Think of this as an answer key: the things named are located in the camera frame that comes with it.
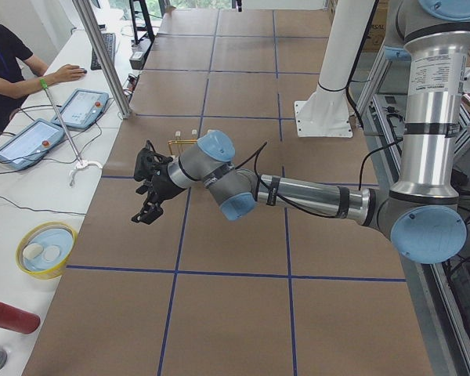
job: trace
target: person's arm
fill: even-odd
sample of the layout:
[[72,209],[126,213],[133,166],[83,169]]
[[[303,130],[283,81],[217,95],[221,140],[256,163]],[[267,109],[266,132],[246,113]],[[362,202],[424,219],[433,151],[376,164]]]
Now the person's arm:
[[[78,65],[64,65],[56,72],[42,76],[48,86],[59,84],[60,82],[76,81],[85,75],[84,70]],[[40,78],[32,78],[26,81],[9,82],[0,78],[0,94],[14,99],[30,95],[42,90]]]
[[31,71],[39,77],[43,76],[47,71],[47,68],[49,68],[47,63],[36,55],[32,55],[29,59],[26,59],[24,63],[28,65]]

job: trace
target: white table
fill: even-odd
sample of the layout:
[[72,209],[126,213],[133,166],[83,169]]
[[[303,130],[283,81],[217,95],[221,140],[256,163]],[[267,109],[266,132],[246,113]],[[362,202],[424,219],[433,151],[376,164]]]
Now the white table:
[[[117,34],[117,54],[115,67],[121,83],[132,70],[128,58],[132,54],[129,37]],[[75,31],[67,44],[52,62],[49,72],[57,70],[66,63],[78,64],[88,73],[79,81],[53,86],[50,90],[54,100],[61,105],[78,88],[108,92],[109,86],[101,70],[90,70],[92,47],[84,31]],[[74,137],[78,149],[101,132],[101,136],[92,141],[82,152],[83,159],[106,162],[111,147],[121,126],[121,116],[113,102],[107,112],[98,121],[100,130],[93,125],[89,130]],[[23,107],[49,104],[44,92],[28,97]],[[33,118],[50,120],[54,116],[52,108],[28,112]],[[32,122],[27,115],[18,113],[10,122],[6,132],[18,133]],[[0,137],[0,146],[9,139]],[[58,161],[72,161],[74,152],[68,142],[57,146],[46,158]],[[69,173],[74,163],[60,164],[55,161],[41,161],[23,172],[0,175],[0,195],[7,197],[20,206],[30,208],[48,208],[62,212],[86,213],[101,176],[101,170],[95,166],[77,172],[74,187],[69,186]],[[0,164],[0,172],[10,172],[11,168]],[[82,215],[51,214],[20,210],[0,199],[0,301],[38,314],[42,322],[49,309],[50,302],[59,283],[60,277],[53,280],[37,280],[20,271],[16,265],[16,248],[26,233],[45,222],[64,222],[77,231],[84,220]],[[0,371],[0,376],[20,375],[31,355],[40,328],[33,334],[19,334],[0,328],[0,346],[4,347],[9,359]]]

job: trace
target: keyboard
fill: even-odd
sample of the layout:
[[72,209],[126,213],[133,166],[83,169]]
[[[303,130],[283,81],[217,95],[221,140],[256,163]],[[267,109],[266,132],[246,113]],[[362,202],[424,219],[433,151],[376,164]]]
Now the keyboard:
[[[115,61],[115,50],[116,50],[116,44],[117,44],[117,36],[115,33],[101,33],[103,36],[103,42],[104,45],[107,48],[108,53],[110,54],[111,61]],[[99,62],[97,56],[96,56],[96,51],[92,49],[92,58],[91,58],[91,71],[97,71],[98,69],[101,69],[101,63]]]

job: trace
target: person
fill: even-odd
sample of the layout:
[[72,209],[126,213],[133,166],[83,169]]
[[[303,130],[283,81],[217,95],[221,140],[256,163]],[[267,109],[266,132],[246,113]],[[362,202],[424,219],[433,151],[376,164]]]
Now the person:
[[[25,80],[17,59],[22,60],[37,77]],[[0,132],[21,107],[27,96],[42,90],[40,78],[48,86],[76,81],[85,75],[78,65],[67,64],[45,75],[47,64],[37,57],[7,27],[0,24]]]

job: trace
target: red bottle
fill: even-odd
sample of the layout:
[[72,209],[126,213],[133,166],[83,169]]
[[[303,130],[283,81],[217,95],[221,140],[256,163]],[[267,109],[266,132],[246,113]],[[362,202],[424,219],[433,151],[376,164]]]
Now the red bottle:
[[40,325],[40,317],[0,302],[0,327],[23,334],[33,333]]

